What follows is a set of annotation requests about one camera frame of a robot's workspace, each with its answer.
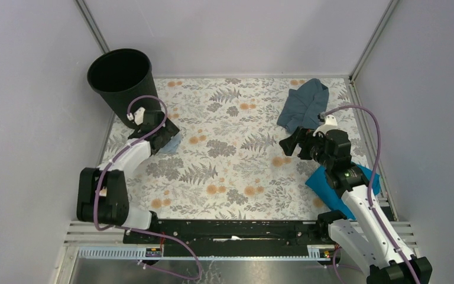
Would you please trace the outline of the light blue plastic trash bag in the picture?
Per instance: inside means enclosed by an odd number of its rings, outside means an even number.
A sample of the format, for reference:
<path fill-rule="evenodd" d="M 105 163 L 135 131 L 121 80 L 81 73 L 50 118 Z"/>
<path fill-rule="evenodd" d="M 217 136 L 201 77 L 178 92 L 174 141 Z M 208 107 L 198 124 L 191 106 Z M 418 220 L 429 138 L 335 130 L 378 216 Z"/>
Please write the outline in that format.
<path fill-rule="evenodd" d="M 181 143 L 182 137 L 181 134 L 178 133 L 176 134 L 165 146 L 163 146 L 160 150 L 160 154 L 174 154 L 180 143 Z"/>

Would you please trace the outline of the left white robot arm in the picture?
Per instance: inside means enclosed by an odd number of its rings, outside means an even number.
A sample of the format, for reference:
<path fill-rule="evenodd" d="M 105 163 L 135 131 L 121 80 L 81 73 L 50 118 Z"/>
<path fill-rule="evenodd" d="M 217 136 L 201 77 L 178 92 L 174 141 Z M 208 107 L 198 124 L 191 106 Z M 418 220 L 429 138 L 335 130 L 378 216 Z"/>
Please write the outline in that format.
<path fill-rule="evenodd" d="M 140 239 L 153 243 L 160 235 L 159 226 L 152 222 L 155 213 L 130 204 L 126 178 L 177 137 L 179 128 L 162 111 L 140 108 L 128 118 L 137 127 L 119 152 L 80 172 L 76 216 L 84 222 L 137 229 Z"/>

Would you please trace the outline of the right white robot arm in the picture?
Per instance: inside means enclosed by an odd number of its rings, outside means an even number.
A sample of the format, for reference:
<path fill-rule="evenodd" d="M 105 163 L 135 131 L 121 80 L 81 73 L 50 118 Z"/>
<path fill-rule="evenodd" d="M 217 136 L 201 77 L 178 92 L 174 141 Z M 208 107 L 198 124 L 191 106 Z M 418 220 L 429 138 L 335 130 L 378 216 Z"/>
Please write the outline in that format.
<path fill-rule="evenodd" d="M 286 156 L 296 146 L 298 157 L 325 168 L 329 186 L 354 214 L 359 234 L 340 211 L 321 214 L 315 228 L 322 243 L 339 244 L 362 270 L 367 283 L 429 283 L 433 272 L 426 257 L 418 257 L 395 231 L 372 190 L 368 178 L 352 162 L 348 134 L 337 128 L 319 131 L 299 127 L 279 142 Z"/>

